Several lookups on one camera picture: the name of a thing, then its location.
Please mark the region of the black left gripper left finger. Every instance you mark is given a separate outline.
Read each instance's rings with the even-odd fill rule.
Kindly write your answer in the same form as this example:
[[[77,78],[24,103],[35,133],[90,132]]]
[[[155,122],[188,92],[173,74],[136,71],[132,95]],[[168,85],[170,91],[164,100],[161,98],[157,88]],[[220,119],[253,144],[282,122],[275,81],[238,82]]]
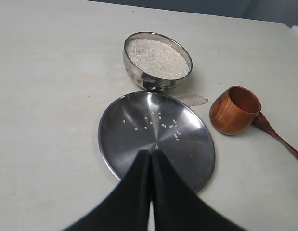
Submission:
[[[151,154],[140,150],[115,189],[66,231],[146,231],[150,211]]]

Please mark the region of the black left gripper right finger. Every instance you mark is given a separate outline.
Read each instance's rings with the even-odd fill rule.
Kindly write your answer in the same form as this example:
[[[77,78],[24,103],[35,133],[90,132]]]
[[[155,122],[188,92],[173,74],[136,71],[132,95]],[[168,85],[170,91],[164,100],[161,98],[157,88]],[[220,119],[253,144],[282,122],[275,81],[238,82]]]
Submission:
[[[204,203],[161,150],[151,154],[157,231],[236,231],[238,226]]]

